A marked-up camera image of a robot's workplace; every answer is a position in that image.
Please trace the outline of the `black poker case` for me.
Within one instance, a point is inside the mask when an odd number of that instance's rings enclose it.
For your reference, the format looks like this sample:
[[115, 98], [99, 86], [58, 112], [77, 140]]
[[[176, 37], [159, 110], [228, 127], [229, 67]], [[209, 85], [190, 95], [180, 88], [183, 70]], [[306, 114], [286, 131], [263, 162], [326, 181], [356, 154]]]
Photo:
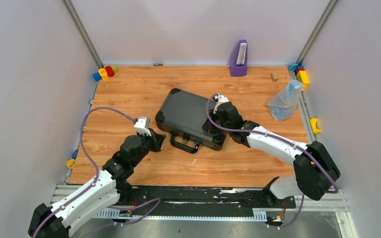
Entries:
[[156, 125], [171, 135], [173, 147], [190, 154], [205, 146], [222, 149], [227, 133], [209, 133], [203, 125], [209, 122], [206, 113], [208, 99], [191, 92], [173, 88], [155, 116]]

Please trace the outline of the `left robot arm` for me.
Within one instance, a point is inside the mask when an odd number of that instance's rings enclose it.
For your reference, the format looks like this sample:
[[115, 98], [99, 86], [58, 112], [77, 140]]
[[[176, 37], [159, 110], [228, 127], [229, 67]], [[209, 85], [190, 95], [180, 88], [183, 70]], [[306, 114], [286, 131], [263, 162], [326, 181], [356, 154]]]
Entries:
[[53, 205], [35, 208], [28, 229], [32, 238], [69, 238], [101, 210], [132, 199], [127, 179], [149, 152], [160, 152], [166, 135], [150, 129], [150, 134], [128, 136], [102, 169], [86, 184]]

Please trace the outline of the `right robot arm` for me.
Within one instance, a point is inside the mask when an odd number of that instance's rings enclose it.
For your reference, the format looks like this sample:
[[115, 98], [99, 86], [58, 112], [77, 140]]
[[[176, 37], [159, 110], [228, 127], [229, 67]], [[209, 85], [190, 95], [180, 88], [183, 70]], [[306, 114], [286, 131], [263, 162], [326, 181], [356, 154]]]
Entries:
[[266, 205], [276, 207], [283, 199], [295, 195], [318, 201], [326, 193], [338, 192], [335, 182], [340, 171], [322, 143], [290, 140], [256, 122], [243, 120], [229, 101], [209, 99], [205, 110], [207, 122], [204, 127], [208, 132], [227, 132], [234, 142], [267, 152], [293, 167], [292, 176], [275, 177], [263, 188]]

